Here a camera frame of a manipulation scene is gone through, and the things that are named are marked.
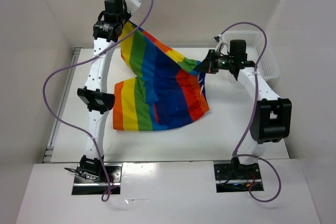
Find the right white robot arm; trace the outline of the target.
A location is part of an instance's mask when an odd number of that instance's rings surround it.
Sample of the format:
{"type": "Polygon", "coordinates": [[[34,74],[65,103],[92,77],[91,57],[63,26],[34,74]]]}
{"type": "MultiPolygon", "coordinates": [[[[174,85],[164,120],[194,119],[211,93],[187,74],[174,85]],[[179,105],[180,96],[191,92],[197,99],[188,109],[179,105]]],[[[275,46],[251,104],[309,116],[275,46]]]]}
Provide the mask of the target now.
{"type": "Polygon", "coordinates": [[[260,74],[257,62],[248,60],[245,40],[231,40],[226,54],[222,53],[225,42],[219,37],[216,41],[216,48],[209,50],[194,70],[209,74],[229,71],[253,100],[247,129],[233,151],[230,166],[235,178],[243,178],[262,156],[267,144],[278,143],[289,136],[292,103],[272,90],[260,74]]]}

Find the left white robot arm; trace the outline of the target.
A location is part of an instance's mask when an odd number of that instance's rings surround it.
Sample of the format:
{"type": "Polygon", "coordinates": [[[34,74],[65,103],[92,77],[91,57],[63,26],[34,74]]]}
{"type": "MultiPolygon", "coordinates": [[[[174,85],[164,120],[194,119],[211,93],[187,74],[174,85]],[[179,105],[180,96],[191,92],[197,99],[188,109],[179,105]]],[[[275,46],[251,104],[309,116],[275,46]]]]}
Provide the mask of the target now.
{"type": "MultiPolygon", "coordinates": [[[[131,17],[125,0],[104,0],[104,7],[93,26],[94,53],[97,55],[118,41],[125,22],[131,17]]],[[[115,102],[114,94],[107,92],[107,77],[113,52],[112,48],[92,62],[84,87],[77,90],[77,96],[87,105],[88,132],[93,136],[88,138],[80,160],[80,170],[93,182],[105,177],[100,159],[103,158],[107,116],[115,102]]]]}

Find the rainbow striped shorts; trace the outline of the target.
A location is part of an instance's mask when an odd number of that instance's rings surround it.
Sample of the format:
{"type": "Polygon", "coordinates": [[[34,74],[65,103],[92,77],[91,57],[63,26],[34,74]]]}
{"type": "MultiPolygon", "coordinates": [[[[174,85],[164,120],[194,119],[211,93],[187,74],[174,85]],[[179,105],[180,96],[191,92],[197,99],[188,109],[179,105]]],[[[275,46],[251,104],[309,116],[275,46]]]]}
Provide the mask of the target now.
{"type": "Polygon", "coordinates": [[[114,86],[112,125],[119,131],[161,131],[191,124],[209,106],[200,61],[166,46],[147,31],[127,22],[121,58],[134,77],[114,86]]]}

